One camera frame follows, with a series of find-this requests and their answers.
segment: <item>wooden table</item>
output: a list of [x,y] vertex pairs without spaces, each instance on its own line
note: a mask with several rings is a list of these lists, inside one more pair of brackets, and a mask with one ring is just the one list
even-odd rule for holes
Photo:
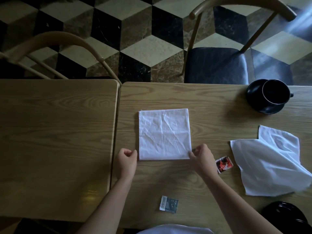
[[118,90],[0,80],[0,216],[87,219],[109,190]]
[[[312,171],[312,87],[291,86],[294,97],[274,115],[254,111],[246,102],[246,88],[245,85],[123,84],[115,154],[122,147],[138,149],[138,111],[188,108],[192,147],[206,143],[216,159],[227,155],[234,162],[233,169],[220,174],[231,188],[256,210],[276,200],[288,201],[297,205],[312,223],[312,188],[276,198],[246,196],[229,145],[233,139],[257,138],[260,124],[286,130],[300,138],[301,163]],[[159,211],[162,195],[179,199],[176,214]],[[188,160],[139,161],[120,226],[145,229],[166,223],[231,233],[212,194]]]

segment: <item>tiled floor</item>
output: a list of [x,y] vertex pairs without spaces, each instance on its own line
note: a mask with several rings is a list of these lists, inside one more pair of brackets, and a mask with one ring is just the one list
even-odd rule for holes
[[[184,82],[182,71],[195,21],[189,13],[205,0],[74,0],[47,2],[11,0],[0,4],[0,51],[10,51],[45,31],[76,34],[94,46],[122,82]],[[286,22],[277,16],[246,54],[252,70],[249,81],[278,78],[288,85],[312,85],[312,0],[282,0],[298,16]],[[271,11],[227,5],[207,10],[195,47],[240,49]],[[107,76],[82,47],[53,46],[34,56],[68,78]],[[28,58],[23,64],[43,71]],[[1,61],[0,78],[33,78]]]

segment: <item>black plate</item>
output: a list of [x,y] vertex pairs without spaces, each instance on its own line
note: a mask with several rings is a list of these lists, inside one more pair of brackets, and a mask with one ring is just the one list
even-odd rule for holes
[[264,114],[275,114],[278,113],[280,110],[283,109],[284,104],[282,105],[276,105],[276,106],[261,106],[258,103],[258,100],[252,96],[252,92],[257,90],[260,86],[262,86],[265,82],[267,82],[268,79],[258,79],[252,82],[246,92],[246,98],[249,105],[256,111],[264,113]]

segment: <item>folded white napkin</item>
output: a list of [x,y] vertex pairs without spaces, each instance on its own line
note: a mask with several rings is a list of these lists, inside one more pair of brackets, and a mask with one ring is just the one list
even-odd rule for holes
[[311,185],[312,174],[300,164],[297,137],[266,126],[259,127],[258,137],[231,140],[246,195],[278,196]]
[[191,147],[188,109],[139,111],[141,160],[188,159]]

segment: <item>hand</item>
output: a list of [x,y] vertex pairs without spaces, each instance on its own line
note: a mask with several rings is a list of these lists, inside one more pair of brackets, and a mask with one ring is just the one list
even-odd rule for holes
[[189,157],[195,172],[200,175],[201,178],[219,178],[216,160],[206,144],[198,145],[194,153],[190,151]]
[[136,150],[121,149],[118,153],[120,173],[118,179],[130,179],[132,181],[137,164],[138,153]]

